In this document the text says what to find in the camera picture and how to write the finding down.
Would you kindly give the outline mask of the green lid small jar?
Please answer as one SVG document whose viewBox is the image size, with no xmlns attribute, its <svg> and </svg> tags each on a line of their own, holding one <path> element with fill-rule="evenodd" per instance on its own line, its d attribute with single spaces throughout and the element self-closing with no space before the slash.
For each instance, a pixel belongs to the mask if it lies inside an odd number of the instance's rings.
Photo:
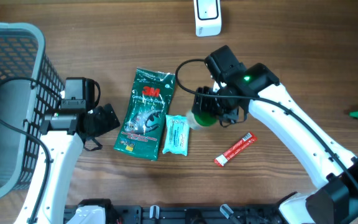
<svg viewBox="0 0 358 224">
<path fill-rule="evenodd" d="M 189 127 L 194 130 L 204 129 L 214 125 L 217 119 L 210 116 L 208 113 L 194 114 L 192 111 L 186 113 L 186 120 Z"/>
</svg>

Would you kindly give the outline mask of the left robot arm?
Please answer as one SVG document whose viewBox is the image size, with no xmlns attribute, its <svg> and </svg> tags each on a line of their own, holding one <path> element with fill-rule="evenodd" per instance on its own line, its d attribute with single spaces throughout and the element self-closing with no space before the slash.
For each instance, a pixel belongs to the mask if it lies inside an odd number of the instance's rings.
<svg viewBox="0 0 358 224">
<path fill-rule="evenodd" d="M 120 125 L 110 104 L 99 105 L 100 96 L 98 82 L 67 78 L 59 108 L 42 120 L 40 154 L 16 223 L 63 223 L 71 177 L 86 141 Z"/>
</svg>

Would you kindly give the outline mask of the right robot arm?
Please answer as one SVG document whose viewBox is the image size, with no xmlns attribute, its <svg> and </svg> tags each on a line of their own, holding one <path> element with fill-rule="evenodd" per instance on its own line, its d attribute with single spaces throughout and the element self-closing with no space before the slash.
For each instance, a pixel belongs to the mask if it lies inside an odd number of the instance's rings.
<svg viewBox="0 0 358 224">
<path fill-rule="evenodd" d="M 288 223 L 350 223 L 358 217 L 358 157 L 329 137 L 258 63 L 246 68 L 228 46 L 203 59 L 215 81 L 200 87 L 187 118 L 193 129 L 236 124 L 239 111 L 268 127 L 298 159 L 314 190 L 278 206 Z"/>
</svg>

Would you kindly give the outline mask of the light green wipes pack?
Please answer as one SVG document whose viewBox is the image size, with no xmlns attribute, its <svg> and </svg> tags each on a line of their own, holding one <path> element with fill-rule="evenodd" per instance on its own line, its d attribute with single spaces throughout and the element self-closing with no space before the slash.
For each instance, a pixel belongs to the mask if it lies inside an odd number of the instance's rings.
<svg viewBox="0 0 358 224">
<path fill-rule="evenodd" d="M 168 152 L 172 154 L 188 155 L 188 140 L 190 126 L 184 116 L 166 115 L 167 133 L 163 154 Z"/>
</svg>

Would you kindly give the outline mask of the green 3M glove packet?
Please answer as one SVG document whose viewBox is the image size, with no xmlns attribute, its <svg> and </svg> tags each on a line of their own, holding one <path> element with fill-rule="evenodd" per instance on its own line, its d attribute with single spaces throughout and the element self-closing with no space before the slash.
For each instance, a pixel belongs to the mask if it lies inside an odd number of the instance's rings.
<svg viewBox="0 0 358 224">
<path fill-rule="evenodd" d="M 131 96 L 114 149 L 130 156 L 156 161 L 172 102 L 175 75 L 138 68 Z"/>
</svg>

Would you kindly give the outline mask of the red snack packet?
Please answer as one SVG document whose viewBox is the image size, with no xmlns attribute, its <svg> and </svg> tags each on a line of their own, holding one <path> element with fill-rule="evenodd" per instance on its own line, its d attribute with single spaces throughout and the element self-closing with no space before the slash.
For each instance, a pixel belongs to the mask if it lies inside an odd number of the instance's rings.
<svg viewBox="0 0 358 224">
<path fill-rule="evenodd" d="M 240 154 L 245 148 L 252 145 L 256 142 L 257 136 L 252 132 L 247 133 L 244 137 L 242 137 L 235 145 L 230 147 L 227 151 L 225 151 L 220 156 L 214 159 L 214 163 L 219 167 L 224 167 L 226 163 L 228 163 L 231 159 Z"/>
</svg>

